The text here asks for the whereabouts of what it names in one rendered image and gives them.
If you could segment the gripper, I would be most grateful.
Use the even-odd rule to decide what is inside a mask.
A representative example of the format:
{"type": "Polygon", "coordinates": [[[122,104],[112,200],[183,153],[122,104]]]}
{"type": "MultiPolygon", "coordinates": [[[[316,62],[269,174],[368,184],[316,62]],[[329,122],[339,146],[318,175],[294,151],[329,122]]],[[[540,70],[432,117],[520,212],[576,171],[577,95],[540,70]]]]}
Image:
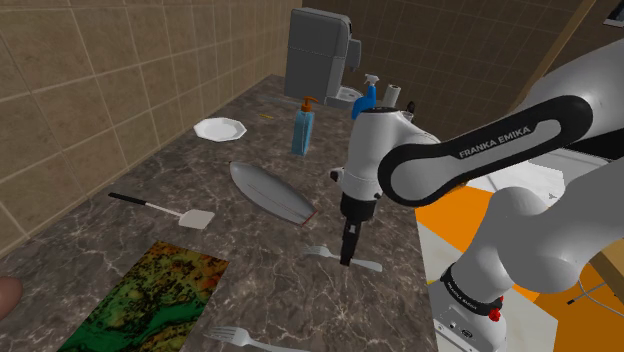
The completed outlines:
{"type": "Polygon", "coordinates": [[[350,265],[359,240],[361,223],[370,220],[374,216],[376,205],[376,199],[362,201],[350,197],[346,193],[342,194],[340,211],[346,218],[346,223],[343,230],[340,251],[341,265],[350,265]]]}

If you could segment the silver fork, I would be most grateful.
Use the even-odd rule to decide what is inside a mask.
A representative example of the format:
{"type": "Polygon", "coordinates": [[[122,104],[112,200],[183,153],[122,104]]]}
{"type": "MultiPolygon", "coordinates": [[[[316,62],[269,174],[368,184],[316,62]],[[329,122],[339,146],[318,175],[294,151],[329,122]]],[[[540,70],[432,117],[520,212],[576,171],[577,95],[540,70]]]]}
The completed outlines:
{"type": "Polygon", "coordinates": [[[307,350],[279,347],[254,340],[246,329],[233,326],[219,326],[210,328],[208,336],[212,339],[230,343],[239,347],[254,346],[267,352],[309,352],[307,350]]]}
{"type": "MultiPolygon", "coordinates": [[[[326,246],[305,246],[302,249],[302,253],[306,255],[318,255],[325,258],[333,258],[337,260],[341,259],[339,255],[333,254],[326,246]]],[[[351,259],[350,263],[371,269],[376,272],[383,271],[383,266],[380,263],[374,261],[351,259]]]]}

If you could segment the grey pointed oval dish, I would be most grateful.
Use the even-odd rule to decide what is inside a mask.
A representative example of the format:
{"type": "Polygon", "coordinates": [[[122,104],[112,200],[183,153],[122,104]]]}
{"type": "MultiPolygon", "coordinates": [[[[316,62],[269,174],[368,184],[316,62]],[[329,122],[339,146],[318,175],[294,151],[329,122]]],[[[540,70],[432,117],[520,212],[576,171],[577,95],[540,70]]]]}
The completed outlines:
{"type": "Polygon", "coordinates": [[[252,164],[229,163],[232,181],[252,203],[284,221],[304,226],[316,213],[301,192],[277,175],[252,164]]]}

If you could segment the blue soap dispenser orange pump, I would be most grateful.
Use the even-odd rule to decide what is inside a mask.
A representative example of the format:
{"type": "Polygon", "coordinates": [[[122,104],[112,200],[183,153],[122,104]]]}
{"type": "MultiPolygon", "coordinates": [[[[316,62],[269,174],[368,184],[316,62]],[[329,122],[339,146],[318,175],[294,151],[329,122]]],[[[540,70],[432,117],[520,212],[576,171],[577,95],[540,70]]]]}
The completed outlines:
{"type": "Polygon", "coordinates": [[[297,111],[297,115],[295,117],[291,144],[291,153],[295,155],[305,156],[309,148],[314,121],[314,112],[312,111],[311,101],[317,102],[317,99],[311,96],[305,96],[304,103],[297,111]]]}

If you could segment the blue spray bottle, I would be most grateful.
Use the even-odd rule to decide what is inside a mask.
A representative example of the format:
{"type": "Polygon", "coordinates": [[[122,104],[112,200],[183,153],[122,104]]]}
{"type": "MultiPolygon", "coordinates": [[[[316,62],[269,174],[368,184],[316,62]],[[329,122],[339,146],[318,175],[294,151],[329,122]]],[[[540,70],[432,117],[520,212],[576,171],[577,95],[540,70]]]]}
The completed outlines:
{"type": "Polygon", "coordinates": [[[362,111],[373,108],[376,105],[377,99],[375,84],[378,82],[378,80],[379,78],[376,75],[365,75],[367,93],[354,102],[351,114],[351,118],[353,120],[355,120],[362,111]]]}

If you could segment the white paper towel roll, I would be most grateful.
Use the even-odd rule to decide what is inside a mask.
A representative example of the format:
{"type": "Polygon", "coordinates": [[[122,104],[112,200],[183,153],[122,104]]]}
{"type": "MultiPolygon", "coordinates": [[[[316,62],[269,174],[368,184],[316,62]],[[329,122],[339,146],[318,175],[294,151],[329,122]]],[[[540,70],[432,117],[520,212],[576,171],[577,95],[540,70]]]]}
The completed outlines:
{"type": "Polygon", "coordinates": [[[398,97],[400,95],[401,88],[394,84],[389,84],[385,90],[384,97],[381,102],[382,107],[394,108],[398,97]]]}

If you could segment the white octagonal plate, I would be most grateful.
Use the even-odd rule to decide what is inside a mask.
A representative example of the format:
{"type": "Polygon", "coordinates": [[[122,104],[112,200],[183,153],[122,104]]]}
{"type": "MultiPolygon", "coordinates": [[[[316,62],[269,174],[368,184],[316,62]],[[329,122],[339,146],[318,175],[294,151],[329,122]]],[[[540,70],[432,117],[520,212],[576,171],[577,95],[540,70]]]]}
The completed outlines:
{"type": "Polygon", "coordinates": [[[246,127],[238,120],[226,117],[204,119],[193,126],[196,135],[213,142],[227,142],[241,138],[246,127]]]}

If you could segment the grey coffee machine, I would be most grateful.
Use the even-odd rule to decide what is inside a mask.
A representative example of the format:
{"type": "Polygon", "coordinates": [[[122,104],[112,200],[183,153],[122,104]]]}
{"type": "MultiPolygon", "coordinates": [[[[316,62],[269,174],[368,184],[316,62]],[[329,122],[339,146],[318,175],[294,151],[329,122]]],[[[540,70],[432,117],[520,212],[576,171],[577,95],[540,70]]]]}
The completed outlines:
{"type": "Polygon", "coordinates": [[[320,104],[350,110],[362,93],[342,84],[346,69],[360,66],[361,42],[348,16],[313,8],[291,11],[284,94],[311,96],[320,104]]]}

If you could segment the green orange patterned flat board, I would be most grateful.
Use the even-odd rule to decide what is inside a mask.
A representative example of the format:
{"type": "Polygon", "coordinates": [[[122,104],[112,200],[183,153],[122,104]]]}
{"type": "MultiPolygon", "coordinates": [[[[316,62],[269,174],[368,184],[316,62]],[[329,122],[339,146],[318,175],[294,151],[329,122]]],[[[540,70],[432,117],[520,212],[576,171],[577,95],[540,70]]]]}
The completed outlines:
{"type": "Polygon", "coordinates": [[[57,352],[179,352],[228,265],[155,242],[57,352]]]}

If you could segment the brown round object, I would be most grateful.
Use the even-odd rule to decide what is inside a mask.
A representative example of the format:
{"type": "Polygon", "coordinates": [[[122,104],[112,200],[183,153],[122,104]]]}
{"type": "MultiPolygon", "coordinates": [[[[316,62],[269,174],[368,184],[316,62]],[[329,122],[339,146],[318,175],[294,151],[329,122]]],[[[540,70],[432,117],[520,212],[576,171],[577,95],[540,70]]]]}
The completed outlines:
{"type": "Polygon", "coordinates": [[[0,277],[0,321],[18,305],[23,293],[22,282],[15,277],[0,277]]]}

